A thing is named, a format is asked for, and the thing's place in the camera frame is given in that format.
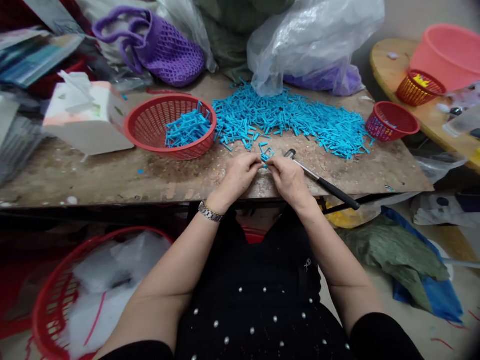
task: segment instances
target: tissue box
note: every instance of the tissue box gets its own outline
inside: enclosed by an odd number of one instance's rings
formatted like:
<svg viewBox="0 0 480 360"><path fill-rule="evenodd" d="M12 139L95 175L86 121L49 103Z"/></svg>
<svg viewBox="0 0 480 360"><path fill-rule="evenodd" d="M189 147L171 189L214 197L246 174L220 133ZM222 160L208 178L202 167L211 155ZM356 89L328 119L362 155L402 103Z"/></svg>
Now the tissue box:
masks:
<svg viewBox="0 0 480 360"><path fill-rule="evenodd" d="M89 95L93 104L83 111L69 112L73 90L67 83L57 84L43 120L44 130L85 155L133 148L124 134L128 102L106 81L92 82Z"/></svg>

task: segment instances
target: round wooden table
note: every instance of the round wooden table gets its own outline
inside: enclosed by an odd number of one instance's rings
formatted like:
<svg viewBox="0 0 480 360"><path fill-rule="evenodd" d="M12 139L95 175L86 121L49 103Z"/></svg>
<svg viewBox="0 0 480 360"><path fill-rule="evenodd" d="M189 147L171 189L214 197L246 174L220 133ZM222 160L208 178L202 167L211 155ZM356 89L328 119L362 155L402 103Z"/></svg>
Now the round wooden table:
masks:
<svg viewBox="0 0 480 360"><path fill-rule="evenodd" d="M446 98L435 100L419 106L412 107L401 102L395 95L402 80L407 76L410 58L419 43L412 40L384 39L373 47L370 53L370 64L376 81L396 104L409 110L418 119L421 131L432 141L448 152L457 152L468 159L466 166L480 174L480 141L470 135L459 137L449 136L442 128L447 122L448 115L437 110L436 105L443 103L450 105ZM397 53L398 59L392 60L388 53Z"/></svg>

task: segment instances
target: wall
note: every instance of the wall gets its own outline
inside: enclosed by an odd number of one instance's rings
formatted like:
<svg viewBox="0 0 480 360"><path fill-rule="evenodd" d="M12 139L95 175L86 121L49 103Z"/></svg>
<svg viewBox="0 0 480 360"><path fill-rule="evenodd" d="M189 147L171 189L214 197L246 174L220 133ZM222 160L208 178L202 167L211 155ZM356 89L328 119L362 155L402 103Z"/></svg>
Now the wall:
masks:
<svg viewBox="0 0 480 360"><path fill-rule="evenodd" d="M354 54L363 83L377 100L386 100L372 74L370 51L382 39L421 40L425 29L438 23L459 25L480 33L478 0L384 0L385 21L381 28Z"/></svg>

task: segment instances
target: worn wooden tabletop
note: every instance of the worn wooden tabletop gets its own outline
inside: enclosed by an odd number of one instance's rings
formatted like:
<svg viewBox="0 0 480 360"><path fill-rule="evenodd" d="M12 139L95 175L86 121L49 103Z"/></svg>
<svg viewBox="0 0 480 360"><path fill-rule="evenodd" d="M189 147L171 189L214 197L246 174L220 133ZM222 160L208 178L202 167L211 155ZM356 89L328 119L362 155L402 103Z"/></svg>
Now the worn wooden tabletop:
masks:
<svg viewBox="0 0 480 360"><path fill-rule="evenodd" d="M223 75L206 74L183 92L211 103L213 99L231 95L235 90L230 84ZM370 96L366 90L351 97L297 89L294 92L330 106L343 106L360 113L364 119L374 105L371 100L361 99ZM158 95L129 94L128 102L133 108L155 96ZM308 141L304 136L295 137L291 131L283 137L273 136L270 146L277 155L295 149L299 162L350 195L433 190L401 141L375 141L370 154L361 154L352 161L326 153L313 138ZM228 161L246 151L241 141L233 148L230 152L217 142L203 157L184 162L140 148L91 156L81 162L84 155L80 151L59 139L48 139L25 169L0 188L0 201L16 208L36 208L67 206L70 196L84 206L203 200L222 180ZM258 146L252 150L260 152ZM310 179L308 186L314 196L327 195ZM278 198L270 172L261 169L243 197Z"/></svg>

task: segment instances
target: hammer head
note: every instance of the hammer head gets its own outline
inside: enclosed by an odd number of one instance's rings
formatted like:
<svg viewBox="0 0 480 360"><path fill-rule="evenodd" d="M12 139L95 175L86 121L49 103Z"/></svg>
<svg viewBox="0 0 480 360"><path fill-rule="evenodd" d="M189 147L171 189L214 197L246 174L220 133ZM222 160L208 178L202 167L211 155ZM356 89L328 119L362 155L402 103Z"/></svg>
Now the hammer head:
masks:
<svg viewBox="0 0 480 360"><path fill-rule="evenodd" d="M295 158L295 155L297 154L297 152L293 149L290 149L288 150L285 155L283 155L284 158L288 158L288 159L294 159Z"/></svg>

